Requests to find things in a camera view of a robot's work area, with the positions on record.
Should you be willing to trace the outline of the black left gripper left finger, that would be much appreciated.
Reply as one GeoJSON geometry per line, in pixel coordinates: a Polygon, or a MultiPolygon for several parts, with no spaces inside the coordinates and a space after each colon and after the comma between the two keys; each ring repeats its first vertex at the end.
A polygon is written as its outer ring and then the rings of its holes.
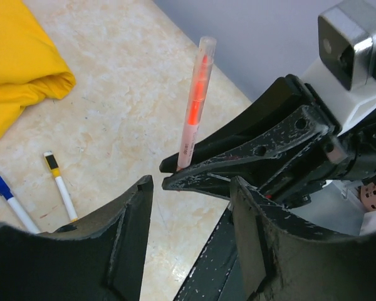
{"type": "Polygon", "coordinates": [[[138,300],[153,179],[52,233],[0,223],[0,300],[138,300]]]}

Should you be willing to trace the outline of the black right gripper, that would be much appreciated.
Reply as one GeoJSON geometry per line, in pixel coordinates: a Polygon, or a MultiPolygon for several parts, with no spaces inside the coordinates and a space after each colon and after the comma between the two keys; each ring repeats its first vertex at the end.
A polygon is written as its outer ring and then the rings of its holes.
{"type": "Polygon", "coordinates": [[[164,159],[162,188],[230,197],[241,177],[285,207],[310,202],[329,180],[376,184],[376,109],[347,133],[313,87],[276,79],[245,111],[197,143],[189,167],[164,159]]]}

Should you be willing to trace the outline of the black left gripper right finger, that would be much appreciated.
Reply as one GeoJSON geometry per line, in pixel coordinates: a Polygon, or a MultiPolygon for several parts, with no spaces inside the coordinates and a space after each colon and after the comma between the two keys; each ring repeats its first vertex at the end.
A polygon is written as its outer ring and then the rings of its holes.
{"type": "Polygon", "coordinates": [[[376,232],[317,226],[240,177],[230,195],[248,300],[376,300],[376,232]]]}

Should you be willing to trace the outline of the thin white yellow-end pen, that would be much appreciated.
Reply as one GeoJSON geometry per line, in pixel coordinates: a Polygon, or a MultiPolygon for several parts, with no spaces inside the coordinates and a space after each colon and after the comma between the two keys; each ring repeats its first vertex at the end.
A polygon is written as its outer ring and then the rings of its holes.
{"type": "Polygon", "coordinates": [[[71,222],[74,222],[78,219],[78,215],[76,213],[75,207],[73,205],[73,202],[70,198],[70,194],[66,188],[65,182],[62,178],[62,176],[59,176],[57,178],[54,178],[56,185],[58,187],[58,190],[60,192],[60,195],[62,197],[63,203],[66,208],[66,212],[68,213],[68,217],[71,222]]]}

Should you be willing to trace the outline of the orange pink highlighter pen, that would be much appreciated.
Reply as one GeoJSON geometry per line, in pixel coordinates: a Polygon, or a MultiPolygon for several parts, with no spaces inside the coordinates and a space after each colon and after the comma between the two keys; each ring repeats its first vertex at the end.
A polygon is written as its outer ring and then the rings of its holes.
{"type": "Polygon", "coordinates": [[[192,72],[191,87],[185,113],[184,128],[182,131],[176,171],[189,167],[192,161],[214,63],[216,45],[216,39],[210,36],[203,36],[199,42],[198,52],[192,72]]]}

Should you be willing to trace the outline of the white blue-end pen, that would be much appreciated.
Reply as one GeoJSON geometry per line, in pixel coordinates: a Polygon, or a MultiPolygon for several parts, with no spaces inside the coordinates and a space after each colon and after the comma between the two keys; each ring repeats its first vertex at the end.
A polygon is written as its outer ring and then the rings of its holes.
{"type": "Polygon", "coordinates": [[[34,234],[40,233],[39,228],[35,224],[35,222],[31,219],[29,214],[24,210],[21,203],[16,199],[14,196],[13,198],[7,201],[11,209],[14,211],[20,222],[24,225],[24,227],[30,232],[34,234]]]}

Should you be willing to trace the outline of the small yellow pen cap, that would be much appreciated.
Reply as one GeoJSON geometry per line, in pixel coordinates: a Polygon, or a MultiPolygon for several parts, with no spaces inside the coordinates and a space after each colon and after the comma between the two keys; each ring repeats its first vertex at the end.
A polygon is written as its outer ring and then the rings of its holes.
{"type": "Polygon", "coordinates": [[[43,156],[53,177],[57,178],[61,176],[60,168],[58,166],[58,163],[56,161],[54,154],[51,151],[47,151],[43,154],[43,156]]]}

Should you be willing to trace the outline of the small blue pen cap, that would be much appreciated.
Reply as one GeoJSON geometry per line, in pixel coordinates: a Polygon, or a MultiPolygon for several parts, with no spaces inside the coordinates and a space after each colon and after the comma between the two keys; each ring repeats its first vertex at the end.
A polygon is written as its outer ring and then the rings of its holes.
{"type": "Polygon", "coordinates": [[[0,196],[5,200],[9,200],[14,197],[10,187],[6,184],[5,180],[0,176],[0,196]]]}

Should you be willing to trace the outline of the clear pen cap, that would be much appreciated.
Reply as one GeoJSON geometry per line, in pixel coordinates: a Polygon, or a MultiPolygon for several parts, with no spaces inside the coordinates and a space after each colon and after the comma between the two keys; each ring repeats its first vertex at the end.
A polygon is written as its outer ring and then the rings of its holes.
{"type": "Polygon", "coordinates": [[[200,122],[214,63],[216,44],[216,39],[209,36],[203,36],[200,39],[187,106],[186,119],[189,125],[197,125],[200,122]]]}

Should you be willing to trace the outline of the yellow folded t-shirt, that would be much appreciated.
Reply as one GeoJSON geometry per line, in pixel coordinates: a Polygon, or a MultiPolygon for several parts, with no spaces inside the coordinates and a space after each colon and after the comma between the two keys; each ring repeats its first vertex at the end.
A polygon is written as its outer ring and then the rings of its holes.
{"type": "Polygon", "coordinates": [[[22,1],[0,1],[0,139],[26,107],[61,100],[76,79],[22,1]]]}

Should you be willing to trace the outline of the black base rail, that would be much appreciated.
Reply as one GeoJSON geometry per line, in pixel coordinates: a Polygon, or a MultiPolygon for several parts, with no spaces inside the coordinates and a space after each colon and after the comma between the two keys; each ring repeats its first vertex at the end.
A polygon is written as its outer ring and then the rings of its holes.
{"type": "Polygon", "coordinates": [[[229,209],[223,212],[174,299],[245,299],[232,212],[229,209]]]}

